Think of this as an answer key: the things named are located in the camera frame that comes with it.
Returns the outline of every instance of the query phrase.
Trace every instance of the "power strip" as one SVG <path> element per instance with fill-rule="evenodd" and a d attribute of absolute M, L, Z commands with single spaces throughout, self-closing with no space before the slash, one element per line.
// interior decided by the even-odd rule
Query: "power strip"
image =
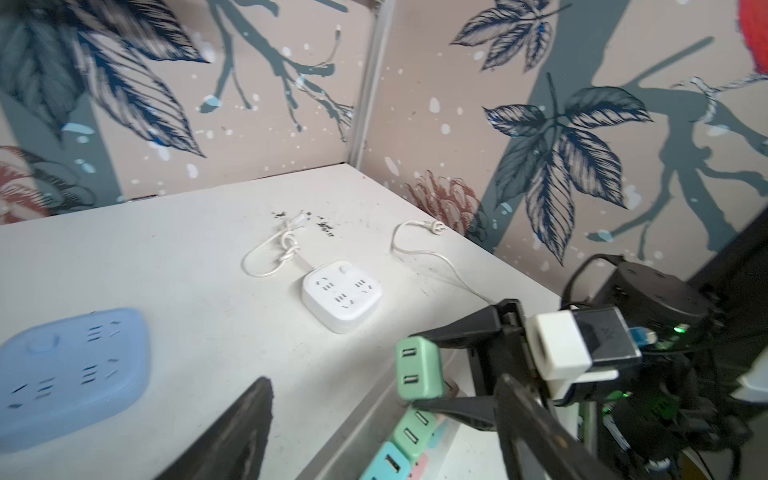
<path fill-rule="evenodd" d="M 301 290 L 306 308 L 336 333 L 352 331 L 371 314 L 381 297 L 379 282 L 346 260 L 308 273 Z"/>

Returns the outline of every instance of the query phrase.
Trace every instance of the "wall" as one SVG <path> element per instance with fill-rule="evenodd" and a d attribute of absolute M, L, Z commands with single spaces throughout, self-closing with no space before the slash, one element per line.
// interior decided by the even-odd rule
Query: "wall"
<path fill-rule="evenodd" d="M 556 292 L 598 252 L 687 278 L 763 209 L 764 2 L 496 3 L 398 3 L 365 173 Z"/>
<path fill-rule="evenodd" d="M 351 0 L 8 0 L 0 18 L 0 223 L 343 161 L 373 21 Z"/>

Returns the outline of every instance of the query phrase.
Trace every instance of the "usb port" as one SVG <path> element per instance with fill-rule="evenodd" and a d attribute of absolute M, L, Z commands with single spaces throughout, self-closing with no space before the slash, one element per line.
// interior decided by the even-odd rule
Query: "usb port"
<path fill-rule="evenodd" d="M 390 457 L 389 455 L 387 455 L 387 456 L 385 457 L 385 460 L 387 461 L 387 463 L 389 463 L 389 465 L 390 465 L 392 468 L 394 468 L 394 470 L 395 470 L 395 473 L 398 473 L 398 472 L 400 472 L 400 465 L 397 465 L 397 462 L 395 462 L 395 460 L 394 460 L 392 457 Z"/>
<path fill-rule="evenodd" d="M 427 420 L 427 418 L 424 415 L 422 415 L 421 412 L 419 412 L 418 410 L 416 410 L 416 418 L 419 419 L 419 421 L 424 425 L 429 425 L 429 420 Z"/>
<path fill-rule="evenodd" d="M 406 434 L 406 437 L 408 437 L 411 440 L 411 442 L 419 443 L 419 437 L 417 437 L 416 435 L 413 435 L 413 432 L 411 432 L 410 430 L 406 429 L 404 431 L 404 433 Z"/>

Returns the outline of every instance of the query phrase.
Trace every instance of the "white power cord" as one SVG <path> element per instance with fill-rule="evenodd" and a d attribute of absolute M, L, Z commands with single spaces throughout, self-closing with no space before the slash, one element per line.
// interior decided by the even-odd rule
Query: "white power cord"
<path fill-rule="evenodd" d="M 440 253 L 433 252 L 432 250 L 406 250 L 403 248 L 400 248 L 395 243 L 397 238 L 397 233 L 400 231 L 401 228 L 403 228 L 405 225 L 416 225 L 417 227 L 424 227 L 428 229 L 430 232 L 434 233 L 435 235 L 439 235 L 443 230 L 446 230 L 448 227 L 441 222 L 440 220 L 435 220 L 433 222 L 422 222 L 419 220 L 407 220 L 395 228 L 395 233 L 392 234 L 392 250 L 398 251 L 400 253 L 407 253 L 408 255 L 432 255 L 433 257 L 438 257 L 440 260 L 446 262 L 448 266 L 451 267 L 451 270 L 453 270 L 453 273 L 456 275 L 456 278 L 459 282 L 462 283 L 464 288 L 466 288 L 469 292 L 474 293 L 475 295 L 479 296 L 486 302 L 488 302 L 489 305 L 495 305 L 496 302 L 489 299 L 487 296 L 483 296 L 481 293 L 479 293 L 477 290 L 473 289 L 469 286 L 468 283 L 464 281 L 464 278 L 462 278 L 462 275 L 458 272 L 456 269 L 456 266 L 453 264 L 451 260 L 448 260 L 448 257 L 441 255 Z"/>
<path fill-rule="evenodd" d="M 299 255 L 299 243 L 293 236 L 293 231 L 301 228 L 309 219 L 310 218 L 304 212 L 300 212 L 294 218 L 286 220 L 283 224 L 283 228 L 278 230 L 274 235 L 267 238 L 262 243 L 256 245 L 253 249 L 251 249 L 250 252 L 245 254 L 245 257 L 243 257 L 243 259 L 240 261 L 240 268 L 243 270 L 243 272 L 245 272 L 246 275 L 255 276 L 256 278 L 264 278 L 265 276 L 270 276 L 280 270 L 280 268 L 294 256 L 298 256 L 301 260 L 304 260 L 304 263 L 310 265 L 309 262 L 307 262 L 303 257 L 301 257 L 301 255 Z M 248 271 L 248 268 L 246 267 L 246 261 L 250 255 L 264 245 L 267 245 L 269 242 L 275 240 L 277 237 L 280 237 L 280 245 L 285 250 L 285 253 L 283 253 L 283 255 L 277 259 L 277 266 L 272 270 L 263 273 L 254 273 Z"/>

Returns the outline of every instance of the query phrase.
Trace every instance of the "leaf pattern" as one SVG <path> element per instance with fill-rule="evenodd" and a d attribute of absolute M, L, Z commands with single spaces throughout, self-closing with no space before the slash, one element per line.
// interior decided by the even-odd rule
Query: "leaf pattern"
<path fill-rule="evenodd" d="M 489 124 L 510 137 L 528 137 L 536 134 L 547 121 L 541 110 L 533 105 L 505 105 L 483 110 Z"/>
<path fill-rule="evenodd" d="M 523 137 L 507 154 L 502 157 L 494 175 L 496 183 L 497 206 L 502 202 L 523 194 L 531 185 L 536 168 L 545 158 L 547 149 L 544 135 Z"/>
<path fill-rule="evenodd" d="M 509 33 L 519 21 L 520 17 L 512 10 L 489 8 L 470 19 L 451 43 L 474 47 Z"/>
<path fill-rule="evenodd" d="M 59 2 L 0 2 L 0 89 L 57 136 L 84 91 Z"/>
<path fill-rule="evenodd" d="M 611 149 L 591 132 L 565 128 L 559 154 L 567 159 L 576 189 L 624 206 L 621 193 L 621 162 Z"/>
<path fill-rule="evenodd" d="M 69 0 L 150 60 L 207 63 L 162 0 Z"/>
<path fill-rule="evenodd" d="M 496 38 L 488 51 L 488 56 L 485 57 L 482 69 L 488 70 L 510 61 L 525 46 L 525 39 L 530 31 L 531 24 L 523 23 L 514 27 L 509 33 Z"/>
<path fill-rule="evenodd" d="M 624 207 L 621 161 L 585 128 L 650 118 L 642 101 L 616 87 L 577 91 L 562 114 L 549 73 L 547 79 L 552 98 L 550 118 L 534 105 L 484 110 L 493 128 L 515 139 L 494 174 L 496 207 L 525 193 L 531 228 L 562 264 L 575 222 L 571 187 Z M 561 123 L 563 117 L 574 126 Z M 553 135 L 547 135 L 550 130 L 554 130 Z"/>
<path fill-rule="evenodd" d="M 575 210 L 571 179 L 558 152 L 547 153 L 531 179 L 525 203 L 531 228 L 562 264 L 565 248 L 573 234 Z"/>
<path fill-rule="evenodd" d="M 533 13 L 531 6 L 524 0 L 496 0 L 496 6 L 499 8 L 506 8 L 512 10 L 520 15 L 526 13 Z"/>
<path fill-rule="evenodd" d="M 504 65 L 527 45 L 524 71 L 531 70 L 541 62 L 552 43 L 553 29 L 543 19 L 560 11 L 542 13 L 549 3 L 549 0 L 495 0 L 496 6 L 470 18 L 451 44 L 475 47 L 492 40 L 482 70 Z"/>
<path fill-rule="evenodd" d="M 582 88 L 565 104 L 565 115 L 583 128 L 652 121 L 643 102 L 618 87 Z"/>
<path fill-rule="evenodd" d="M 542 22 L 533 28 L 531 38 L 528 40 L 528 48 L 525 51 L 525 71 L 538 65 L 544 57 L 552 41 L 552 26 L 549 22 Z"/>
<path fill-rule="evenodd" d="M 80 31 L 76 55 L 94 101 L 116 122 L 145 140 L 204 156 L 184 109 L 165 83 L 119 39 Z"/>

